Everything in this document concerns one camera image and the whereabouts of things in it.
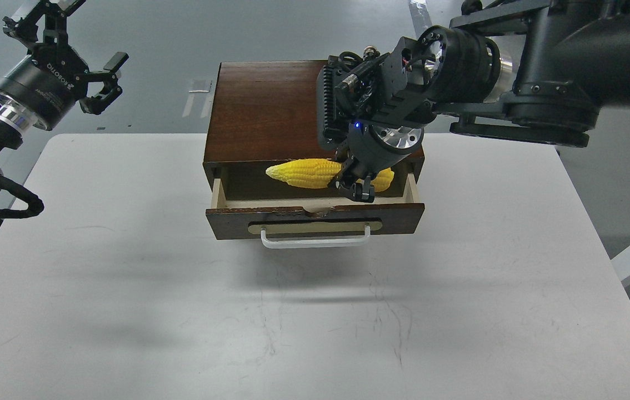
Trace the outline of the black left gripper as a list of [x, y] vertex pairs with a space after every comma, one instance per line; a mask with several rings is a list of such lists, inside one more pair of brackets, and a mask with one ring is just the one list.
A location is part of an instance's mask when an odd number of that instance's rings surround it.
[[[82, 112], [99, 116], [123, 92], [118, 79], [129, 59], [127, 53], [115, 53], [103, 71], [90, 72], [81, 56], [69, 48], [68, 16], [84, 3], [28, 1], [13, 16], [3, 18], [3, 33], [22, 43], [31, 55], [0, 79], [0, 96], [33, 112], [39, 129], [52, 130], [77, 101]], [[103, 87], [95, 96], [86, 97], [87, 83], [103, 83]]]

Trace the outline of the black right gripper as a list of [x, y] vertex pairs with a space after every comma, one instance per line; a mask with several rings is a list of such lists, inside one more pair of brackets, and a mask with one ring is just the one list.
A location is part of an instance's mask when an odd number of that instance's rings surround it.
[[317, 140], [345, 161], [328, 182], [354, 202], [373, 203], [376, 173], [419, 149], [433, 121], [433, 83], [438, 56], [429, 46], [397, 46], [391, 52], [331, 55], [317, 77]]

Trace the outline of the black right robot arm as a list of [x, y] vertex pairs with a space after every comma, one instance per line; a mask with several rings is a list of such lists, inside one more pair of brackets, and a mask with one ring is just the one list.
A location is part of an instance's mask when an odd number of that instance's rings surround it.
[[330, 57], [317, 96], [318, 144], [341, 162], [328, 187], [354, 202], [440, 114], [455, 134], [586, 147], [602, 107], [630, 107], [630, 1], [465, 1], [391, 52]]

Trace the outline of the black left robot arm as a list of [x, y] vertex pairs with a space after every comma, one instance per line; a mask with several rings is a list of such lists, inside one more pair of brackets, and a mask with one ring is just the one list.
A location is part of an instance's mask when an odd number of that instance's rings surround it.
[[[0, 79], [0, 151], [18, 149], [30, 128], [51, 131], [77, 104], [99, 116], [123, 93], [118, 80], [129, 56], [115, 53], [91, 71], [69, 45], [68, 17], [81, 1], [24, 3], [3, 18], [3, 33], [21, 42], [26, 56]], [[45, 206], [38, 195], [0, 168], [0, 219], [32, 218]]]

